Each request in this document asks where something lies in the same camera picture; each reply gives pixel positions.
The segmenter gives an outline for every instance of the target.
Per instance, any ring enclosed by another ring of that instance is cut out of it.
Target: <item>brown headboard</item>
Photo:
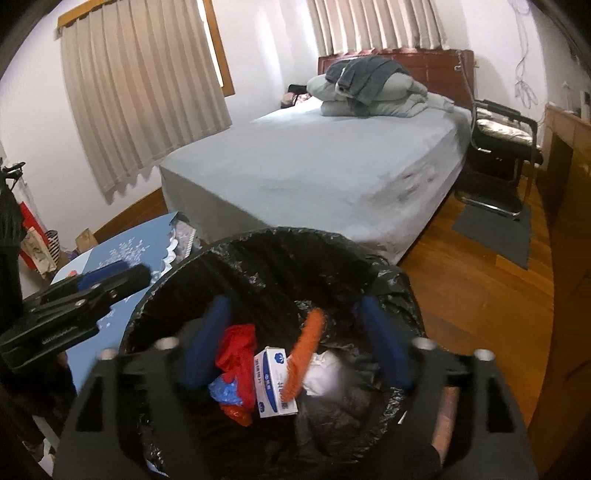
[[[459,50],[462,54],[468,84],[474,92],[474,52]],[[318,59],[318,74],[326,73],[328,67],[338,60],[361,55],[382,55],[400,62],[411,73],[413,78],[429,89],[456,102],[456,105],[472,108],[470,94],[466,91],[466,83],[459,69],[458,50],[419,50],[402,48],[400,50],[362,50],[358,52],[329,55]]]

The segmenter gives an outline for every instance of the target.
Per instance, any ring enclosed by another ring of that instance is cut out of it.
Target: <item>blue plastic bag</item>
[[[222,405],[238,405],[242,407],[242,399],[238,396],[238,381],[224,382],[222,376],[217,377],[209,384],[209,394]]]

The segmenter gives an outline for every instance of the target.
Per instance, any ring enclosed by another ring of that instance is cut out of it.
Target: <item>white tissue box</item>
[[[297,413],[295,400],[281,401],[287,381],[287,355],[284,348],[266,347],[255,355],[256,405],[262,419]]]

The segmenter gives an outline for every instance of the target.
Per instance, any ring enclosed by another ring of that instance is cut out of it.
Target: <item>gray floor mat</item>
[[[531,211],[528,206],[517,219],[511,219],[466,205],[453,230],[527,270],[531,238]]]

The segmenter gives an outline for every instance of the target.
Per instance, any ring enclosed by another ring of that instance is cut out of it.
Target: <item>wooden window frame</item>
[[[65,14],[60,15],[57,19],[57,29],[60,31],[62,28],[67,27],[71,23],[74,23],[80,17],[84,17],[93,10],[100,8],[104,4],[110,4],[117,0],[87,0],[83,4],[78,5]],[[212,36],[213,50],[216,54],[217,65],[222,75],[222,92],[225,97],[234,95],[234,84],[232,83],[232,76],[230,75],[230,68],[228,66],[228,60],[226,53],[223,49],[222,37],[217,26],[216,14],[213,10],[213,0],[202,0],[205,7],[205,16],[209,32]]]

